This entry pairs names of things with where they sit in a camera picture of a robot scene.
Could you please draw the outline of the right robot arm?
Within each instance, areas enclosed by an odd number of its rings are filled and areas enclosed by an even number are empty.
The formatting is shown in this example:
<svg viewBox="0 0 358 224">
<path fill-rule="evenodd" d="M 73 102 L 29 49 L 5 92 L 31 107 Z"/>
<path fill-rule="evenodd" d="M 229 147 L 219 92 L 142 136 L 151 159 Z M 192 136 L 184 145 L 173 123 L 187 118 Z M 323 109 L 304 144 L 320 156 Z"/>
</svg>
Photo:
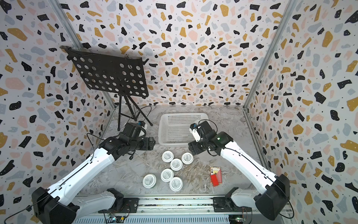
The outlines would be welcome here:
<svg viewBox="0 0 358 224">
<path fill-rule="evenodd" d="M 215 152 L 228 160 L 253 184 L 255 190 L 232 188 L 224 197 L 213 199 L 215 212 L 236 212 L 243 208 L 257 209 L 265 218 L 274 221 L 290 203 L 290 181 L 277 176 L 250 157 L 226 132 L 217 133 L 200 120 L 190 126 L 194 141 L 188 144 L 193 155 Z"/>
</svg>

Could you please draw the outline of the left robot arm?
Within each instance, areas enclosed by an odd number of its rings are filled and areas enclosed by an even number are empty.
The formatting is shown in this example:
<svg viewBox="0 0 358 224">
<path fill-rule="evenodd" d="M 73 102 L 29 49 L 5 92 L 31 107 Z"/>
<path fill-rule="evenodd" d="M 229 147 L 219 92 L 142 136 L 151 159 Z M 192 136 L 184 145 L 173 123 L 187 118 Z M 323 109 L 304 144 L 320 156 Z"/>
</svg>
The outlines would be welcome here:
<svg viewBox="0 0 358 224">
<path fill-rule="evenodd" d="M 93 154 L 63 179 L 47 189 L 39 187 L 32 193 L 35 216 L 43 224 L 71 224 L 75 220 L 94 212 L 121 211 L 124 195 L 114 188 L 103 193 L 76 199 L 77 194 L 97 174 L 120 157 L 133 157 L 136 151 L 151 151 L 156 144 L 146 135 L 144 121 L 126 123 L 122 132 L 99 144 Z"/>
</svg>

